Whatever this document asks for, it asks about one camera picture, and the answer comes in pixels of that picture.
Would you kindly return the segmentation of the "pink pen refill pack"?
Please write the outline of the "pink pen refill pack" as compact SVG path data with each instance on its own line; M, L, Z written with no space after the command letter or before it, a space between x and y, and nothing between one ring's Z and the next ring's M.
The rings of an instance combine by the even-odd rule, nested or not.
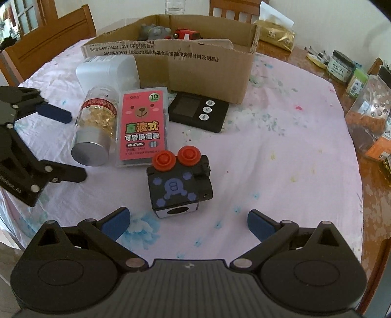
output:
M150 87L122 94L116 133L118 167L148 165L167 149L168 89Z

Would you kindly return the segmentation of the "clear water bottle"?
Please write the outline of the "clear water bottle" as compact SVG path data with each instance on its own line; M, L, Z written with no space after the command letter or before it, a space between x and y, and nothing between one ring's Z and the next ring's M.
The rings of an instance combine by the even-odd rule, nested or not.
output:
M166 0L166 15L183 15L185 13L185 0Z

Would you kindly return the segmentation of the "pink floral tablecloth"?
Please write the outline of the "pink floral tablecloth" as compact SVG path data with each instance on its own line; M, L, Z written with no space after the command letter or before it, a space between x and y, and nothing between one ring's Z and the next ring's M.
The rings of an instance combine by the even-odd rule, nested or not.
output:
M22 245L43 222L74 226L129 208L119 238L148 261L231 261L258 244L247 227L257 209L303 227L334 223L356 256L362 249L362 183L355 148L335 88L325 79L262 54L254 57L245 99L232 105L223 130L168 123L168 148L198 147L209 158L213 198L192 213L158 218L146 169L116 159L87 168L82 183L49 184L34 207L1 192L1 219Z

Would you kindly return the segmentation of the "black digital timer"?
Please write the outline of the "black digital timer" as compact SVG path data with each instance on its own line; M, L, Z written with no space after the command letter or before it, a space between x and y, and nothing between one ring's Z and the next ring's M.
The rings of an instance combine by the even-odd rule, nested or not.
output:
M168 108L171 122L220 133L229 103L211 97L179 92Z

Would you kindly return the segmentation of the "wooden chair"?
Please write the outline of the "wooden chair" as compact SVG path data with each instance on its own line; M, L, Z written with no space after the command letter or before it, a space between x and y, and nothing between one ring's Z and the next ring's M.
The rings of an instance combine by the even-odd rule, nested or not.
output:
M88 5L42 26L1 52L1 72L17 86L80 40L96 36Z
M380 58L376 58L374 63L369 68L367 74L368 75L377 75L379 72L379 69L381 68L382 65L383 65L383 61Z
M261 0L210 0L209 15L252 23L259 17L261 3Z

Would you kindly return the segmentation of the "capsule jar silver lid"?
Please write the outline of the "capsule jar silver lid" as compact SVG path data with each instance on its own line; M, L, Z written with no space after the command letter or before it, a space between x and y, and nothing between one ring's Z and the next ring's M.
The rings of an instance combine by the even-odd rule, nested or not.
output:
M117 126L118 92L110 86L92 87L82 103L74 131L72 158L84 166L109 160Z

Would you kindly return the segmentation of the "red toy cube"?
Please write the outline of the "red toy cube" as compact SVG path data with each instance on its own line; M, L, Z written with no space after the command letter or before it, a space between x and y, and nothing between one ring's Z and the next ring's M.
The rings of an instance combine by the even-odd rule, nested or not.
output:
M178 28L175 30L173 38L177 40L199 40L201 34L188 28Z

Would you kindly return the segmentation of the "glass jar black lid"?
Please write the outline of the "glass jar black lid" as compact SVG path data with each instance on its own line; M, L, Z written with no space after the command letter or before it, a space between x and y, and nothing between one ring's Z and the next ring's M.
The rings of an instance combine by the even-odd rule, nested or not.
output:
M346 55L338 50L334 50L330 55L327 65L327 72L336 80L342 83L347 83L355 69L355 63Z

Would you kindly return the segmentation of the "wooden door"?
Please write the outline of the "wooden door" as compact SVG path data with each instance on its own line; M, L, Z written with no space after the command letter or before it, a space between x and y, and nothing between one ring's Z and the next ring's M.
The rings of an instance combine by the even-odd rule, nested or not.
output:
M21 36L58 18L54 0L14 0L11 6Z

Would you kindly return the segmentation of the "cardboard box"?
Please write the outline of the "cardboard box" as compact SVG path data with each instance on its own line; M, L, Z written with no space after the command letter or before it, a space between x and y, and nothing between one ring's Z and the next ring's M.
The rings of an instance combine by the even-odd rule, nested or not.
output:
M187 28L202 37L195 40L140 41L142 25L156 24L172 31ZM149 15L103 33L82 46L84 57L123 55L135 57L141 87L166 86L242 103L259 43L260 27L204 15Z

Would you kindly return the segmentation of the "wooden chair back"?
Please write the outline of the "wooden chair back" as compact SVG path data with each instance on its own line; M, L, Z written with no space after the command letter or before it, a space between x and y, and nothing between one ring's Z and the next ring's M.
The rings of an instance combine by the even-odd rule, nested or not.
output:
M259 17L261 3L261 0L210 0L209 15L252 23Z

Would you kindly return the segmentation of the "wooden chair left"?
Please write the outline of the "wooden chair left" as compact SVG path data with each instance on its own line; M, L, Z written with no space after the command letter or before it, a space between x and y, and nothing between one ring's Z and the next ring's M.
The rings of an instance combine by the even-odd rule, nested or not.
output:
M1 72L17 86L80 40L96 36L88 5L42 26L1 52Z

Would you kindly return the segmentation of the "grey toy figure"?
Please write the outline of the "grey toy figure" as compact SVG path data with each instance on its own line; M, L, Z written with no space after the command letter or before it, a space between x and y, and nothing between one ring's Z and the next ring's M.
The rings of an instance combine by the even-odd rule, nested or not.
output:
M139 40L162 40L171 38L172 30L168 27L156 26L155 24L141 25Z

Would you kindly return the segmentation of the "black blue toy cube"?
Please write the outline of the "black blue toy cube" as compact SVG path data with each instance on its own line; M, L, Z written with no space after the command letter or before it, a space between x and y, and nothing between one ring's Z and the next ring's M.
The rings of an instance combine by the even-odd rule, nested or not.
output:
M195 146L177 154L158 152L146 173L152 210L160 219L196 211L213 198L209 158Z

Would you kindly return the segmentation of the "wooden chair right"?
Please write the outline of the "wooden chair right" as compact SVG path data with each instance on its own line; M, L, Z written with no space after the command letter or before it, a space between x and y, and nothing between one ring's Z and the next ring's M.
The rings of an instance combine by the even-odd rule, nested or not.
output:
M382 65L383 65L383 61L380 58L376 58L374 63L369 68L367 74L368 75L377 75L379 72L379 69L381 68Z

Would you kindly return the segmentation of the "clear plastic bag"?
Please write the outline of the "clear plastic bag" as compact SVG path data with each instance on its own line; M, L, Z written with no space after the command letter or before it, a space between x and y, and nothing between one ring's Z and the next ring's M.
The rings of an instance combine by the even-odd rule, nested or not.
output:
M390 86L383 76L369 76L345 121L357 152L376 161L390 156Z

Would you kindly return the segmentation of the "white plastic bottle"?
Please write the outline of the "white plastic bottle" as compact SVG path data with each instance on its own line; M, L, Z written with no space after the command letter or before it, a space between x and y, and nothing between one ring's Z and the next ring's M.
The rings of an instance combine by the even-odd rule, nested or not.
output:
M76 77L84 93L93 87L112 87L116 92L141 88L135 57L108 55L86 58L76 68Z

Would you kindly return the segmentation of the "green white small box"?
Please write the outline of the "green white small box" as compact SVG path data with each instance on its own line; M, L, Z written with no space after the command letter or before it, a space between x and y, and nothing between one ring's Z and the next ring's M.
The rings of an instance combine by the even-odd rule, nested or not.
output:
M357 98L368 81L369 76L361 69L356 68L346 88L349 96Z

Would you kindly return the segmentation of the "gold tissue pack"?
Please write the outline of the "gold tissue pack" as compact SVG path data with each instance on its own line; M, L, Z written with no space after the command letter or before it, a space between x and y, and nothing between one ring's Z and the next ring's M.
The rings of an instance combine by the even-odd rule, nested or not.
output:
M259 40L292 52L296 33L293 31L295 22L283 15L265 1L260 3L259 18L254 24L261 28Z

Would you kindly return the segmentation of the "pile of papers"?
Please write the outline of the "pile of papers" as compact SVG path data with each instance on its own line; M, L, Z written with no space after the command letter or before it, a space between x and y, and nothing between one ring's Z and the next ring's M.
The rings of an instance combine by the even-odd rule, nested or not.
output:
M307 59L314 63L317 67L321 69L326 69L330 61L330 56L323 50L321 52L316 51L311 46L305 47L307 52Z

